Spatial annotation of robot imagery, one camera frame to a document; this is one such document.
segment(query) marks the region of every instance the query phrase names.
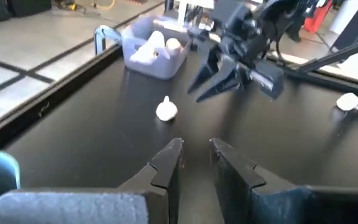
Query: gray bin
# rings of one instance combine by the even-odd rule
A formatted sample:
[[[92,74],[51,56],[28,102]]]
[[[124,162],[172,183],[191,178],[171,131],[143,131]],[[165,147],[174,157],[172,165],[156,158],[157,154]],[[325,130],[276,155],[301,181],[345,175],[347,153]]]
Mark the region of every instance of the gray bin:
[[[168,80],[176,74],[182,63],[185,61],[190,51],[191,42],[186,33],[158,26],[153,23],[155,19],[158,21],[174,21],[172,18],[163,16],[140,17],[121,32],[124,63],[125,66],[131,70],[162,80]],[[158,53],[157,58],[151,64],[145,65],[131,61],[131,56],[136,53],[140,46],[147,42],[152,32],[155,30],[160,31],[164,35],[165,41],[169,38],[178,39],[183,46],[182,51],[175,54],[168,53],[165,48],[158,48],[155,49]]]

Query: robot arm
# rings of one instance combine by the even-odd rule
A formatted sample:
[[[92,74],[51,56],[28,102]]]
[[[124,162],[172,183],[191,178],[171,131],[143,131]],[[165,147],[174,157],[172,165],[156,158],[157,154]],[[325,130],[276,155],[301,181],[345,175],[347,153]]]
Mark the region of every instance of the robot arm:
[[[318,0],[269,0],[251,11],[242,1],[216,1],[209,18],[212,31],[189,30],[203,59],[189,93],[211,79],[197,101],[237,90],[251,80],[276,99],[283,90],[283,71],[264,60],[273,41],[279,41],[296,19],[314,12]]]

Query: gray floor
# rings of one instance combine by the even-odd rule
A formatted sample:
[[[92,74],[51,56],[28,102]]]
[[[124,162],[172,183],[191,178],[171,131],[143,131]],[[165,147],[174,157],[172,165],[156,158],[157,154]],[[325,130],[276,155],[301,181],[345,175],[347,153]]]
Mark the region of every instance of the gray floor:
[[[87,0],[80,0],[77,3],[84,6],[90,4]],[[97,3],[107,6],[111,2],[99,0]],[[83,14],[53,8],[51,11],[34,16],[0,22],[0,61],[30,70],[89,39],[98,25],[114,26],[155,4],[156,0],[149,0],[143,5],[116,0],[115,5],[109,10],[95,10],[89,7],[87,13]],[[160,6],[151,13],[162,12],[163,6]],[[317,34],[301,30],[302,41],[299,44],[284,36],[280,42],[281,51],[306,59],[328,54],[327,43],[333,42],[336,38],[328,30],[333,17],[333,13],[327,16],[328,19],[324,21]],[[90,43],[36,72],[57,81],[93,57],[93,43]],[[17,73],[0,68],[0,84],[17,75]],[[0,117],[46,87],[48,84],[33,78],[25,78],[0,91]]]

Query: black tabletop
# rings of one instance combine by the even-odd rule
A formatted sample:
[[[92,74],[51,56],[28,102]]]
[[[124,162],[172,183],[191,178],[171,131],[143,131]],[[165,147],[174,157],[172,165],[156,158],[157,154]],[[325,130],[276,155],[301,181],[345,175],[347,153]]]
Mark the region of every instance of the black tabletop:
[[[209,143],[221,138],[294,184],[358,187],[358,112],[333,119],[342,93],[287,80],[275,101],[257,85],[202,103],[187,95],[199,58],[191,53],[176,77],[160,81],[114,62],[7,152],[21,166],[23,187],[116,187],[172,138],[184,140],[181,171],[184,221],[220,219]],[[178,107],[171,123],[155,115],[168,95]]]

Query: gray foam grip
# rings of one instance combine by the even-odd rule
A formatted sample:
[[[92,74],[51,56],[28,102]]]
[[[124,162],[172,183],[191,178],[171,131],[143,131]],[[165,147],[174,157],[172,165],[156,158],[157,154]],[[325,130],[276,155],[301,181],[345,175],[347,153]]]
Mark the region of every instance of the gray foam grip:
[[[0,224],[146,224],[146,196],[89,190],[15,190],[0,197]]]

